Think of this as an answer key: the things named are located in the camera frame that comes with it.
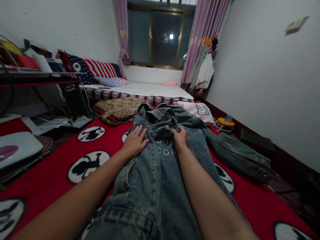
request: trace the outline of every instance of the forearm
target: forearm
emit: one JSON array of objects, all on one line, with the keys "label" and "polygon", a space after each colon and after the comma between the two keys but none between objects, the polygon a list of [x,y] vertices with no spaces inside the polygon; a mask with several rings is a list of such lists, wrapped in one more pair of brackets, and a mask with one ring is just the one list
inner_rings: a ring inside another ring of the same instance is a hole
[{"label": "forearm", "polygon": [[256,239],[255,234],[187,146],[177,148],[180,167],[204,239]]},{"label": "forearm", "polygon": [[75,239],[127,161],[128,156],[123,151],[117,152],[27,224],[13,239]]}]

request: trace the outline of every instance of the window frame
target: window frame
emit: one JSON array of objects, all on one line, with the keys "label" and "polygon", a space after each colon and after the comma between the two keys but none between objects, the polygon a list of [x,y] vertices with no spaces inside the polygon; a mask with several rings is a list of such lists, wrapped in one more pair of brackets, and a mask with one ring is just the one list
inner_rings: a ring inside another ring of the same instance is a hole
[{"label": "window frame", "polygon": [[[183,67],[180,67],[177,64],[178,64],[178,58],[179,58],[179,52],[180,52],[180,46],[181,46],[181,38],[182,38],[182,32],[183,32],[184,19],[185,19],[185,16],[194,16],[195,10],[187,10],[187,9],[172,8],[172,7],[148,6],[148,5],[140,5],[140,4],[134,4],[134,3],[128,3],[127,4],[127,8],[130,9],[130,10],[149,11],[149,54],[148,54],[148,62],[144,63],[144,62],[133,62],[132,61],[131,65],[183,70]],[[152,64],[151,63],[151,32],[152,32],[151,16],[152,16],[152,12],[182,16],[182,22],[181,22],[181,27],[180,27],[180,35],[179,35],[179,42],[178,42],[178,49],[177,49],[177,56],[176,56],[176,61],[175,61],[175,65],[174,66],[161,65],[161,64]]]}]

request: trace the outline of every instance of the white bed sheet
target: white bed sheet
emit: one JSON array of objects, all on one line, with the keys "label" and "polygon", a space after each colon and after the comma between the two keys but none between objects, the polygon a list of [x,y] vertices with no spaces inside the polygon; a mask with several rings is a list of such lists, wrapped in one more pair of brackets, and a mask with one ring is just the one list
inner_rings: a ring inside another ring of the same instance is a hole
[{"label": "white bed sheet", "polygon": [[[83,85],[85,88],[107,87],[101,85]],[[140,96],[154,96],[154,97],[170,97],[170,98],[185,98],[193,100],[193,97],[180,87],[165,87],[158,84],[136,83],[130,82],[122,87],[111,87],[111,89],[102,89],[103,91],[115,91],[120,93],[140,95]]]}]

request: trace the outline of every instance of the hand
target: hand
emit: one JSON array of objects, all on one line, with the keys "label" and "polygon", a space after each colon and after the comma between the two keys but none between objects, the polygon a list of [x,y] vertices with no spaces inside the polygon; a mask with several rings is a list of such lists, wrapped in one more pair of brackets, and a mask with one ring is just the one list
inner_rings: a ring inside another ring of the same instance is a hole
[{"label": "hand", "polygon": [[181,150],[187,146],[187,132],[183,127],[178,126],[178,131],[172,130],[177,150]]},{"label": "hand", "polygon": [[147,129],[145,128],[142,132],[141,129],[142,125],[136,127],[135,130],[133,130],[124,141],[121,151],[123,151],[129,159],[141,153],[150,141],[150,139],[147,139],[142,142]]}]

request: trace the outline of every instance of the desk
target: desk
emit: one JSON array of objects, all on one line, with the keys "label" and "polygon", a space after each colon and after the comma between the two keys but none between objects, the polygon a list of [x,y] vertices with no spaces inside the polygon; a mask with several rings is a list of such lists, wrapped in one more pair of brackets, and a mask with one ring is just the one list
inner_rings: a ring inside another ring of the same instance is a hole
[{"label": "desk", "polygon": [[[49,112],[51,112],[50,107],[42,97],[41,93],[37,89],[38,86],[46,86],[46,85],[55,85],[58,84],[61,88],[62,94],[64,98],[67,101],[67,91],[65,89],[65,84],[73,84],[77,93],[80,96],[81,103],[84,107],[85,113],[87,118],[91,118],[91,112],[89,111],[89,108],[87,106],[87,103],[80,91],[79,84],[82,82],[81,79],[77,78],[71,78],[68,77],[68,74],[74,74],[74,75],[80,75],[80,74],[87,74],[87,73],[70,73],[70,72],[9,72],[12,76],[13,85],[15,88],[26,88],[31,87],[33,91],[36,93],[38,98],[45,104]],[[61,77],[52,77],[52,74],[63,74]],[[0,89],[9,89],[11,88],[10,84],[7,84],[7,81],[3,81],[2,78],[5,77],[5,73],[0,73]],[[70,108],[72,111],[73,119],[75,120],[77,118],[77,114],[74,111],[74,109]]]}]

